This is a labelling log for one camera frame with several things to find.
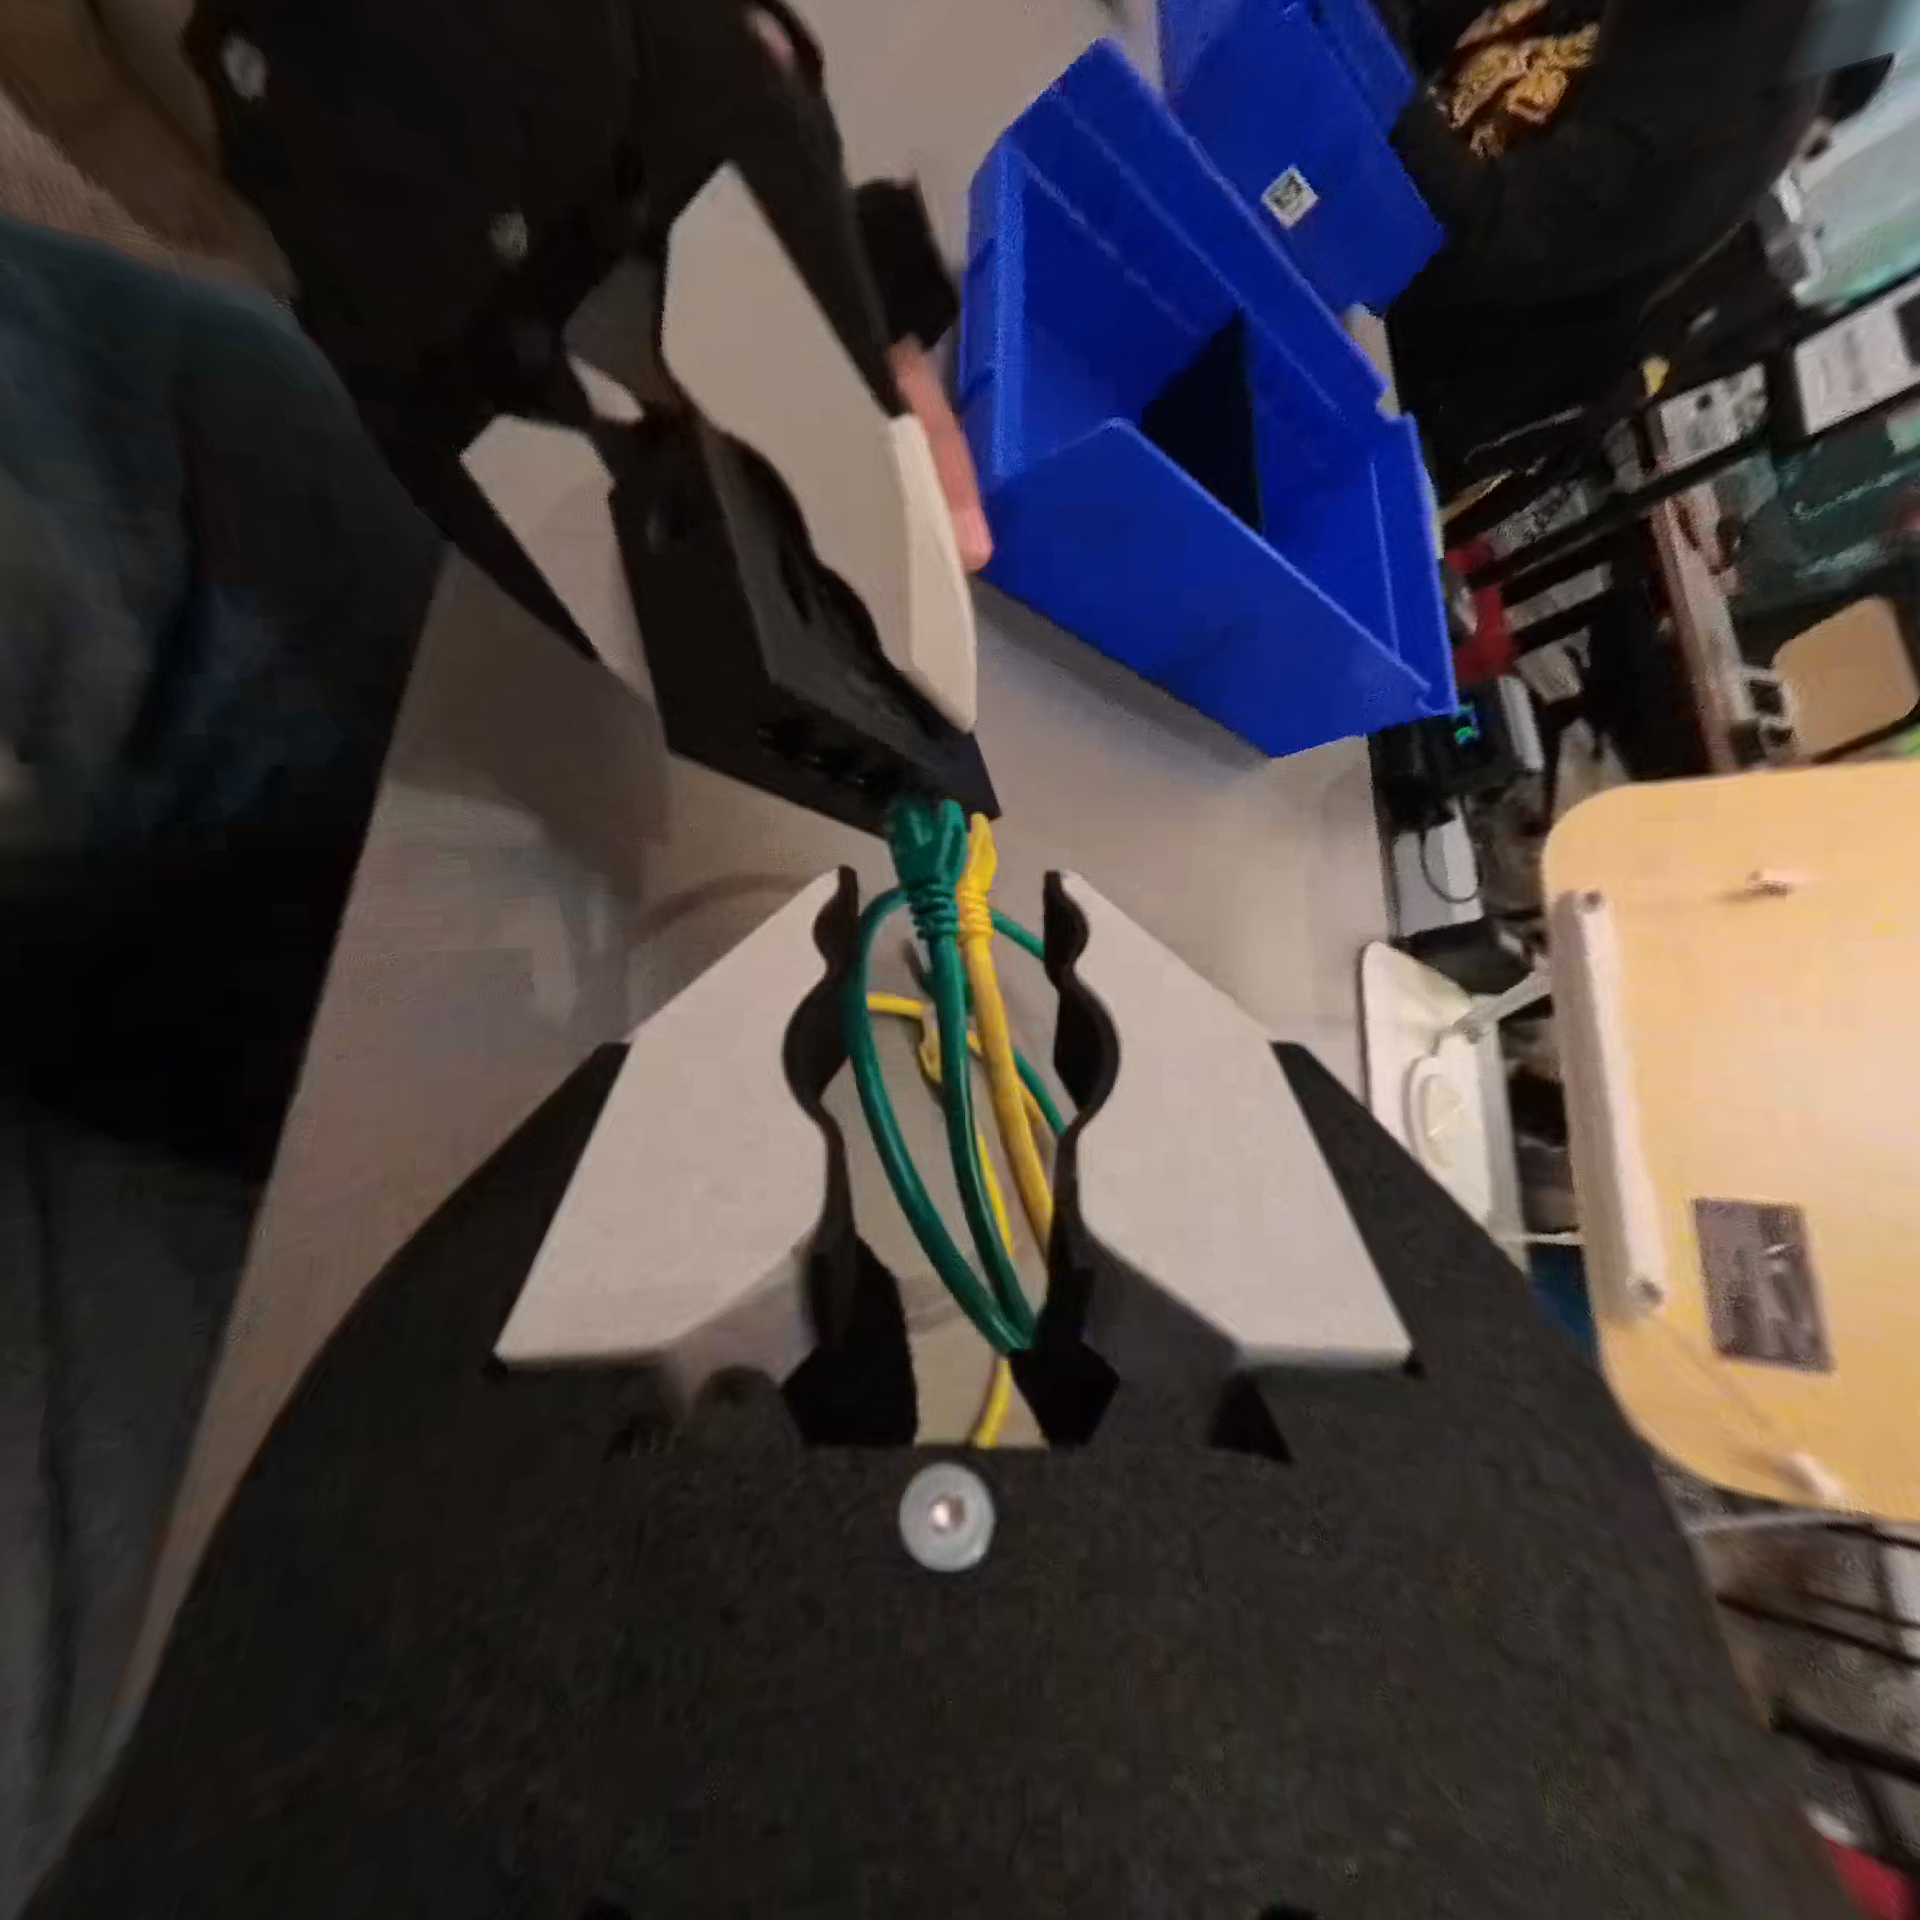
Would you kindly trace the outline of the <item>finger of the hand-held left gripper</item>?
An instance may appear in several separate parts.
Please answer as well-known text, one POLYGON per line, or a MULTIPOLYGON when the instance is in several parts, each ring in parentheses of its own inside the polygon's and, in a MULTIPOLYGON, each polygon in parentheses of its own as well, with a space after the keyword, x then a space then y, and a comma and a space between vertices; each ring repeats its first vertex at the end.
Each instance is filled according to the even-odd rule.
POLYGON ((858 369, 739 164, 671 223, 661 357, 695 409, 785 481, 885 665, 948 724, 977 730, 977 589, 924 414, 858 369))
POLYGON ((469 481, 556 589, 591 651, 648 697, 638 605, 615 543, 615 481, 591 441, 525 414, 497 414, 469 448, 469 481))

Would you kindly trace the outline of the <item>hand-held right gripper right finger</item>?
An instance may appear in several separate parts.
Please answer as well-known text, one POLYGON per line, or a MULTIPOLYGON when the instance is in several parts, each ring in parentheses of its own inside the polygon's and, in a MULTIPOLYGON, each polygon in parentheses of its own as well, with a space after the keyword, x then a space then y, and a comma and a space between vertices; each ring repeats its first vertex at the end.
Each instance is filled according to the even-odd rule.
POLYGON ((1268 1377, 1399 1377, 1411 1333, 1268 1037, 1095 877, 1044 877, 1051 1073, 1045 1299, 1017 1396, 1045 1445, 1126 1418, 1263 1430, 1268 1377))

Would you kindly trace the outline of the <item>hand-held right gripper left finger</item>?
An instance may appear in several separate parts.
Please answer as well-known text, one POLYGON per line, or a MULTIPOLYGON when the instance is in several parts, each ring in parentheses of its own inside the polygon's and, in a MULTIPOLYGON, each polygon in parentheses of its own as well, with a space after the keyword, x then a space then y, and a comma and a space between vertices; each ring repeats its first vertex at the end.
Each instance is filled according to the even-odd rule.
POLYGON ((648 1012, 497 1333, 500 1368, 643 1368, 677 1405, 774 1377, 826 1445, 913 1445, 894 1279, 850 1202, 844 1068, 858 873, 787 909, 648 1012))

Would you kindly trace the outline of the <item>black ethernet switch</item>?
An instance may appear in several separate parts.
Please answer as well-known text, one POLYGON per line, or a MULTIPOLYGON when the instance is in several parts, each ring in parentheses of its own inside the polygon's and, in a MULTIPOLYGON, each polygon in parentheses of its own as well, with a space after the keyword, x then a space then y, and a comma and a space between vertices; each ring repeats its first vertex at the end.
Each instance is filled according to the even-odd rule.
POLYGON ((600 422, 591 447, 671 752, 858 835, 885 835, 901 799, 1005 809, 977 730, 885 665, 779 465, 681 409, 600 422))

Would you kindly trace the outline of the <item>blue storage bin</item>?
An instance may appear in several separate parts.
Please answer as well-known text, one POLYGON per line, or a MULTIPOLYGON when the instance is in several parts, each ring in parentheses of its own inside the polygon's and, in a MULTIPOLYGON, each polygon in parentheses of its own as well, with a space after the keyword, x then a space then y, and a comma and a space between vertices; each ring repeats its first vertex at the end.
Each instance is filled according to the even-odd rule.
POLYGON ((1263 752, 1461 702, 1419 427, 1113 40, 969 187, 984 580, 1263 752))

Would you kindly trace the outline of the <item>person's left hand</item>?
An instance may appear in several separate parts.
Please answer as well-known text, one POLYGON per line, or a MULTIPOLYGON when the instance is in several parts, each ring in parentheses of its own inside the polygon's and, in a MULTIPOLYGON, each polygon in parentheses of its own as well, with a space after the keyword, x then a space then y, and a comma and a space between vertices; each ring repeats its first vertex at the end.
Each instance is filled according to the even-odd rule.
POLYGON ((963 422, 953 409, 938 367, 933 367, 933 357, 918 337, 901 337, 891 350, 891 367, 894 367, 901 401, 924 422, 930 461, 933 461, 933 481, 938 481, 938 495, 948 495, 948 513, 953 513, 953 543, 955 543, 963 575, 981 575, 989 565, 989 518, 984 518, 977 448, 969 448, 969 436, 963 436, 963 422))

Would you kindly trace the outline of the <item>person's dark trousers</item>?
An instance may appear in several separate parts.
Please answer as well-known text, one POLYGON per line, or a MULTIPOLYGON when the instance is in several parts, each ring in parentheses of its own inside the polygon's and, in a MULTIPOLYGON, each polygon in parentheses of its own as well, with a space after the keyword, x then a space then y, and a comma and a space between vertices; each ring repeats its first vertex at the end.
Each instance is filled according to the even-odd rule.
POLYGON ((259 1183, 445 571, 296 320, 8 222, 8 1092, 259 1183))

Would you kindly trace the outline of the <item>black power station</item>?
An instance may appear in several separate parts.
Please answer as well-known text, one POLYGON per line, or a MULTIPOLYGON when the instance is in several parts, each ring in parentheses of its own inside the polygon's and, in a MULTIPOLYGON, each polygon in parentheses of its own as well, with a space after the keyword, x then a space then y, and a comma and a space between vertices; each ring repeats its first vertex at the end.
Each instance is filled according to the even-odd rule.
POLYGON ((1519 678, 1474 680, 1448 713, 1370 735, 1373 793, 1393 827, 1440 827, 1461 803, 1544 776, 1544 724, 1519 678))

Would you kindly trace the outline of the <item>wooden stand with white base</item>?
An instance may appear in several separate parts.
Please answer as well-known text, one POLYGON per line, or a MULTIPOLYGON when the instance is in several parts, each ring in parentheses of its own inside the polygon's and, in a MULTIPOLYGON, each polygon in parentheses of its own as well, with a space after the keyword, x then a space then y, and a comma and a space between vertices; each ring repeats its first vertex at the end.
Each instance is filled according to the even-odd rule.
POLYGON ((1551 1012, 1595 1344, 1722 1490, 1920 1516, 1920 771, 1620 780, 1544 851, 1544 964, 1370 948, 1382 1127, 1519 1255, 1500 1025, 1551 1012))

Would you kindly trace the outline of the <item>blue bin with white sticker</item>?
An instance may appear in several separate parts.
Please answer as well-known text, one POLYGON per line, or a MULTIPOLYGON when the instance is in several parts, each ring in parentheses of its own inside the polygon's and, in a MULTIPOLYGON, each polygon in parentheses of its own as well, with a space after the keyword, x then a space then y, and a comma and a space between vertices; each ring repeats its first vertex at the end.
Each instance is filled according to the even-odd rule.
POLYGON ((1331 311, 1385 314, 1440 245, 1393 123, 1411 66, 1370 0, 1160 0, 1171 116, 1331 311))

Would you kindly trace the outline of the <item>wooden panel black frame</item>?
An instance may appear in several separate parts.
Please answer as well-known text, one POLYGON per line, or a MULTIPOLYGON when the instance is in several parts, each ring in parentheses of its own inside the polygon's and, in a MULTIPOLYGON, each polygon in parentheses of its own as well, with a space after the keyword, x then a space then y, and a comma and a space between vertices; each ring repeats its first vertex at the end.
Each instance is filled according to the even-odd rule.
POLYGON ((1784 689, 1791 761, 1899 761, 1920 724, 1912 618, 1899 598, 1856 598, 1772 651, 1784 689))

